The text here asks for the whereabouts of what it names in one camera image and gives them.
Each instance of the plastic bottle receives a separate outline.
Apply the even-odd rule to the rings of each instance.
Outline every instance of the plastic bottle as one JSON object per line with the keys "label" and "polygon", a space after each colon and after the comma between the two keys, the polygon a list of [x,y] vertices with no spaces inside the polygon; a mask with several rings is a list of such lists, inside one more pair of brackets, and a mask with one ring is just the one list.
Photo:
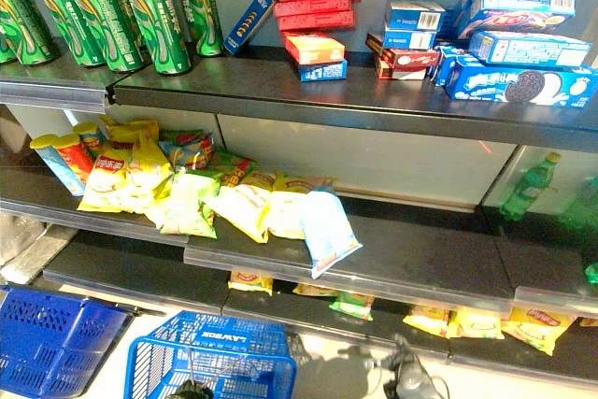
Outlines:
{"label": "plastic bottle", "polygon": [[559,153],[551,152],[541,164],[525,172],[523,178],[515,186],[515,190],[500,208],[501,214],[507,220],[521,220],[525,211],[552,181],[554,167],[560,159]]}

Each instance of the yellow chip bag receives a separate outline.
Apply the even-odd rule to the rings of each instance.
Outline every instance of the yellow chip bag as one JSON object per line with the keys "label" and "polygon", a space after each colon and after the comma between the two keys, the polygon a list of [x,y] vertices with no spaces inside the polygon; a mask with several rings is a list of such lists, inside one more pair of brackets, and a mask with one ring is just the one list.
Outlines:
{"label": "yellow chip bag", "polygon": [[242,290],[243,292],[266,292],[272,296],[272,284],[272,278],[232,271],[231,279],[228,281],[228,288]]}
{"label": "yellow chip bag", "polygon": [[561,313],[514,307],[509,319],[503,321],[503,332],[551,356],[557,338],[576,319]]}
{"label": "yellow chip bag", "polygon": [[453,312],[447,326],[447,338],[495,338],[503,340],[501,319],[492,312],[462,309]]}
{"label": "yellow chip bag", "polygon": [[447,336],[449,316],[450,312],[444,308],[413,306],[403,322],[428,334]]}

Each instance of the metal shelf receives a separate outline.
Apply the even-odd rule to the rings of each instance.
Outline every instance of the metal shelf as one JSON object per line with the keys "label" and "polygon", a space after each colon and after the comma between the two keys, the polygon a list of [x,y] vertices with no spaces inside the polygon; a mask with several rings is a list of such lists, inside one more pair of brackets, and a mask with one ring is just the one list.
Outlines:
{"label": "metal shelf", "polygon": [[82,67],[63,41],[57,42],[57,48],[60,56],[47,64],[2,64],[0,103],[104,112],[112,86],[128,74],[111,72],[105,65]]}
{"label": "metal shelf", "polygon": [[224,220],[218,239],[191,237],[186,264],[240,269],[292,282],[372,294],[410,304],[471,306],[508,316],[513,291],[483,220],[473,214],[343,198],[363,248],[310,277],[305,242],[271,237],[252,242]]}
{"label": "metal shelf", "polygon": [[439,135],[595,152],[598,101],[584,109],[450,101],[430,82],[378,80],[372,56],[350,53],[346,80],[302,83],[285,50],[195,58],[163,77],[146,67],[115,86],[123,105],[165,107],[276,121]]}

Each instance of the blue box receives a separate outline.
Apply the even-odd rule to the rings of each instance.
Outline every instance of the blue box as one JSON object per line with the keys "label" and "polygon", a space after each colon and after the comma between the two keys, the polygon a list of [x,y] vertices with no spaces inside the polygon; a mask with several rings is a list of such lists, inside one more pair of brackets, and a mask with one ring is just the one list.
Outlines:
{"label": "blue box", "polygon": [[224,47],[235,55],[262,26],[277,0],[253,0],[247,11],[224,39]]}
{"label": "blue box", "polygon": [[575,16],[575,0],[474,0],[457,26],[458,38],[477,30],[552,31]]}
{"label": "blue box", "polygon": [[389,28],[436,32],[445,9],[434,0],[389,0],[386,23]]}
{"label": "blue box", "polygon": [[347,60],[328,64],[301,64],[297,65],[297,68],[302,81],[324,81],[347,77]]}
{"label": "blue box", "polygon": [[457,57],[446,91],[453,100],[584,107],[598,91],[598,71],[485,65]]}
{"label": "blue box", "polygon": [[382,33],[383,49],[429,50],[436,39],[436,32],[395,30],[385,25]]}
{"label": "blue box", "polygon": [[591,43],[539,33],[477,32],[469,52],[485,64],[580,67]]}

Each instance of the blue shopping basket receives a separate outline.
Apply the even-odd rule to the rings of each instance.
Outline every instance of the blue shopping basket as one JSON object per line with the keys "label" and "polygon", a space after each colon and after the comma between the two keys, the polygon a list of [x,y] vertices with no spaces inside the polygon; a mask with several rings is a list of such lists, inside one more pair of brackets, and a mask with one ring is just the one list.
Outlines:
{"label": "blue shopping basket", "polygon": [[296,366],[279,324],[183,311],[129,349],[125,399],[164,399],[193,376],[214,399],[290,399]]}
{"label": "blue shopping basket", "polygon": [[82,296],[1,289],[0,389],[33,398],[81,395],[131,314]]}

